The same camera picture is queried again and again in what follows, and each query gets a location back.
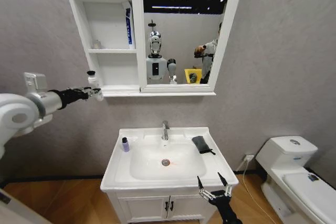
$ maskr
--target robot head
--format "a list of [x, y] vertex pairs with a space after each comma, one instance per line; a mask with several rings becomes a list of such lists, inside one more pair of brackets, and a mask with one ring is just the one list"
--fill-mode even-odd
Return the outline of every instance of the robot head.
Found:
[[152, 31], [149, 34], [149, 44], [152, 55], [158, 55], [161, 50], [161, 35], [158, 31]]

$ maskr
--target toilet seat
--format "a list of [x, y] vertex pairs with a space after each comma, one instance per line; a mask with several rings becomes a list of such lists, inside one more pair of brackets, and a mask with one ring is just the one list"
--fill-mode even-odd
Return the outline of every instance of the toilet seat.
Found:
[[336, 223], [336, 190], [313, 173], [286, 174], [284, 182], [327, 224]]

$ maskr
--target purple bottle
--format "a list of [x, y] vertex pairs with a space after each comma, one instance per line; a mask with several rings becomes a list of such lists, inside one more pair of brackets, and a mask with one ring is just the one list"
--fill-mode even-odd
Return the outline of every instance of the purple bottle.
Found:
[[122, 138], [122, 149], [124, 152], [128, 152], [130, 150], [130, 146], [128, 145], [127, 137]]

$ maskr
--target gray cloth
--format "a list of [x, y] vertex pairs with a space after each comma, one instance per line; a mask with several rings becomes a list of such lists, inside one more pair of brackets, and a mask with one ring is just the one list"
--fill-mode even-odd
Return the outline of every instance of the gray cloth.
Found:
[[196, 145], [198, 151], [201, 154], [211, 152], [212, 154], [216, 155], [216, 153], [214, 153], [212, 151], [212, 149], [210, 149], [209, 146], [206, 144], [206, 142], [204, 141], [203, 136], [193, 137], [192, 141], [194, 142], [194, 144]]

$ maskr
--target wooden floor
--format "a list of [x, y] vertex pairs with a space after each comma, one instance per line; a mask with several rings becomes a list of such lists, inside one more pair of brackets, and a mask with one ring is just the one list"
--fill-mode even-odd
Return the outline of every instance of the wooden floor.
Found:
[[[273, 223], [251, 199], [243, 186], [241, 175], [238, 175], [238, 179], [239, 185], [233, 190], [230, 204], [239, 219], [244, 224]], [[107, 196], [99, 189], [100, 182], [100, 179], [77, 179], [10, 183], [4, 190], [55, 224], [119, 223], [119, 219]], [[246, 175], [245, 182], [255, 200], [276, 223], [281, 224], [282, 222], [260, 189], [262, 183], [260, 177], [257, 175]], [[198, 221], [161, 223], [196, 224]], [[212, 216], [209, 223], [222, 223], [218, 212]]]

